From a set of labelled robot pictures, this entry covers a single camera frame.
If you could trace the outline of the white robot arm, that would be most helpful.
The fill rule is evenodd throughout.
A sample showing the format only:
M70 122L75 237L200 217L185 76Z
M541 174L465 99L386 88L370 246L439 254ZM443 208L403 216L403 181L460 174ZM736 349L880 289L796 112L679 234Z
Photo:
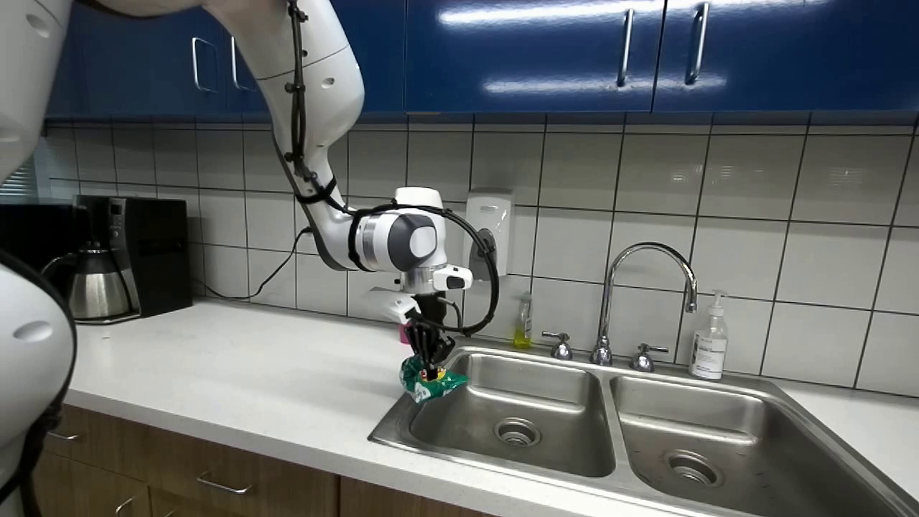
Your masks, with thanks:
M414 355L403 387L427 401L462 385L443 366L453 338L443 295L472 273L444 254L453 216L427 185L403 185L388 207L354 208L331 170L331 147L357 122L363 72L331 0L91 0L126 16L187 9L212 15L239 43L272 119L272 147L304 208L317 250L334 270L399 273L386 295ZM0 177L32 157L73 0L0 0ZM0 517L38 517L32 470L60 422L75 376L78 329L65 300L35 267L0 254Z

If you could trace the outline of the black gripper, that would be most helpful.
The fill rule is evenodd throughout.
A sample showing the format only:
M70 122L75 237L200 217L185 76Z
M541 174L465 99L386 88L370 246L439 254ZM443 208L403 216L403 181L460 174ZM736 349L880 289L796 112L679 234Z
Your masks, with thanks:
M424 376L430 365L439 366L450 352L450 336L444 333L443 322L444 322L444 299L417 295L417 308L409 316L409 341Z

